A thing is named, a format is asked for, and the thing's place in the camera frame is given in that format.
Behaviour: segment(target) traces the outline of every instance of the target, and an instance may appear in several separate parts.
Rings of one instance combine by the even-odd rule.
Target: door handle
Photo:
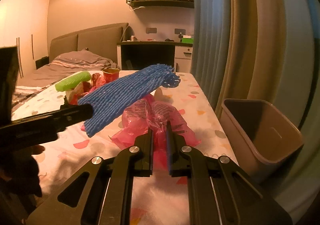
[[[17,50],[18,50],[18,63],[19,65],[19,72],[20,72],[20,78],[23,78],[23,71],[22,71],[22,62],[21,62],[21,54],[20,54],[20,37],[17,38]]]
[[[35,55],[33,53],[33,34],[31,34],[31,49],[32,49],[32,59],[35,59]]]

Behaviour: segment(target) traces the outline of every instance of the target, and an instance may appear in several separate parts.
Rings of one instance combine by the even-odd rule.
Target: green box
[[[182,38],[183,43],[193,43],[193,38]]]

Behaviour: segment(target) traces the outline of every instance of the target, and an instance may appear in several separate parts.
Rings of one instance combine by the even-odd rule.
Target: red cup
[[[119,78],[119,69],[103,69],[103,77],[106,83],[110,83]]]

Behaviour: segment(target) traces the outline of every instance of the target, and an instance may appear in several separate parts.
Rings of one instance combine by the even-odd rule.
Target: drawer
[[[191,59],[192,47],[176,46],[174,57],[181,58],[181,59]]]
[[[191,60],[190,59],[174,59],[175,72],[186,72],[191,71]]]

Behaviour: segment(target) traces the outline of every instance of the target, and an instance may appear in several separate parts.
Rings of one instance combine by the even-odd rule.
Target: wall outlet
[[[186,29],[174,29],[174,34],[182,34],[185,35],[186,34]]]
[[[157,33],[157,28],[146,28],[146,33]]]

